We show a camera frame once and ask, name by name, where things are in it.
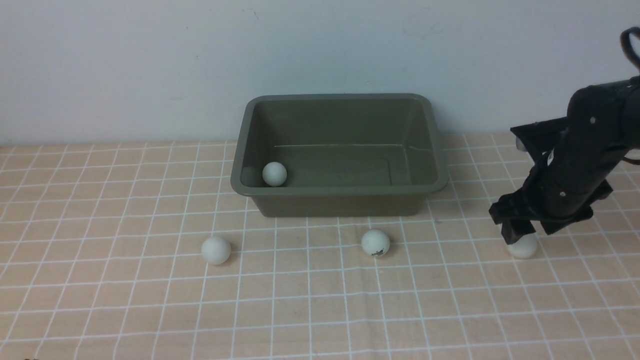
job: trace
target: ball inside bin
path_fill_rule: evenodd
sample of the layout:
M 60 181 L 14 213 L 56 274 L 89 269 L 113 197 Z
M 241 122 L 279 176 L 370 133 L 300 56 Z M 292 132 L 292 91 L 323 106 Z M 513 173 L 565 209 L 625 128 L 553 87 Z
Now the ball inside bin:
M 280 186 L 287 180 L 287 169 L 278 162 L 268 163 L 262 169 L 262 178 L 269 186 Z

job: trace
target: table surface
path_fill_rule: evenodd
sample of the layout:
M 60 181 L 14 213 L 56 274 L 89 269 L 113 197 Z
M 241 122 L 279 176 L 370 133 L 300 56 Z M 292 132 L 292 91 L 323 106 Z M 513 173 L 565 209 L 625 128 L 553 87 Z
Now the table surface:
M 230 187 L 235 142 L 0 148 L 0 358 L 638 359 L 640 168 L 514 260 L 487 209 L 528 155 L 443 141 L 451 183 L 402 218 L 264 218 Z

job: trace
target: gray plastic bin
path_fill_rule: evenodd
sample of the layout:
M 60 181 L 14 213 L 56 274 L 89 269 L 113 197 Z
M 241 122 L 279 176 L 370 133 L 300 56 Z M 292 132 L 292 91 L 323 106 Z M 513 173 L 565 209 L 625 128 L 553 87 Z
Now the gray plastic bin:
M 448 182 L 431 104 L 415 94 L 274 95 L 246 107 L 233 189 L 265 217 L 416 214 Z M 277 188 L 270 161 L 287 169 Z

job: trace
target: white label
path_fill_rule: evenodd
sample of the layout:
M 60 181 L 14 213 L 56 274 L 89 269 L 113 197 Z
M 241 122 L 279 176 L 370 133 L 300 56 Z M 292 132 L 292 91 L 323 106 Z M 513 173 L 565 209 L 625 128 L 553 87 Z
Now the white label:
M 551 165 L 551 162 L 554 160 L 554 151 L 551 150 L 549 157 L 547 158 L 547 166 Z

